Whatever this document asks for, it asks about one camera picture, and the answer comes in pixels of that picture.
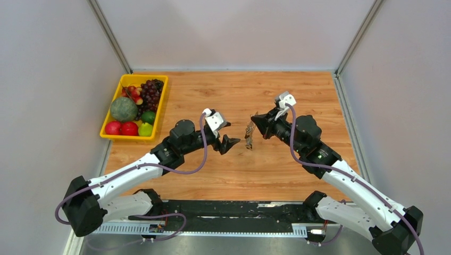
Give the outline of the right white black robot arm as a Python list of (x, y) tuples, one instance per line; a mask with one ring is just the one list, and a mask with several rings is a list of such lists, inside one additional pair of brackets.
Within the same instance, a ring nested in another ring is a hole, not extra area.
[(320, 191), (304, 201), (304, 216), (311, 222), (320, 218), (340, 224), (371, 241), (380, 254), (408, 254), (419, 239), (424, 214), (415, 207), (405, 207), (374, 188), (357, 174), (342, 157), (321, 141), (322, 130), (311, 115), (294, 116), (274, 108), (254, 115), (252, 122), (264, 139), (277, 137), (290, 147), (295, 161), (317, 178), (338, 188), (355, 207), (340, 203)]

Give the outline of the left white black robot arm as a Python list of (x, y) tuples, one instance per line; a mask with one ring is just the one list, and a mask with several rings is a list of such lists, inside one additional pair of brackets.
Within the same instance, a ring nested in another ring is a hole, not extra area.
[(200, 149), (207, 153), (211, 146), (223, 155), (240, 142), (238, 138), (219, 135), (218, 130), (229, 125), (225, 121), (211, 121), (196, 130), (192, 121), (178, 121), (160, 144), (137, 161), (90, 180), (83, 176), (74, 178), (55, 209), (56, 220), (70, 225), (76, 236), (83, 237), (103, 223), (119, 218), (167, 218), (168, 215), (162, 214), (163, 202), (153, 189), (140, 189), (125, 197), (122, 193), (169, 172), (194, 174), (194, 170), (177, 169), (185, 162), (186, 154)]

